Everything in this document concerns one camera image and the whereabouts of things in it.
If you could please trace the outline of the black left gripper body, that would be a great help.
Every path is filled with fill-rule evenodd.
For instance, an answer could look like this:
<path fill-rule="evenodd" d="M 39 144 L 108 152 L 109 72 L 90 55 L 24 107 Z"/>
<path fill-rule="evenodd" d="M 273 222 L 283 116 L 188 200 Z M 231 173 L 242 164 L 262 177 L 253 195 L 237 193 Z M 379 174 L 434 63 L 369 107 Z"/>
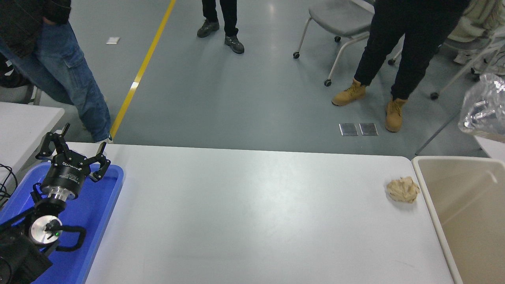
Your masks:
<path fill-rule="evenodd" d="M 41 183 L 40 190 L 43 193 L 48 193 L 51 188 L 61 187 L 72 193 L 79 193 L 86 176 L 90 174 L 90 166 L 84 164 L 86 159 L 80 153 L 72 152 L 70 158 L 67 158 L 64 153 L 56 154 Z"/>

